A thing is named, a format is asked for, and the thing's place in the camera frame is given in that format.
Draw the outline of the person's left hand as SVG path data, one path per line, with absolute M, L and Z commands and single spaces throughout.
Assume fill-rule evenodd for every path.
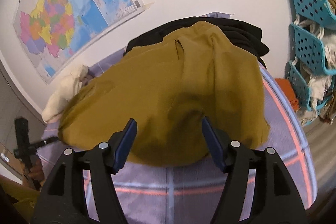
M 42 162 L 39 157 L 37 158 L 34 166 L 29 169 L 28 176 L 32 180 L 36 180 L 38 182 L 43 182 L 45 180 Z

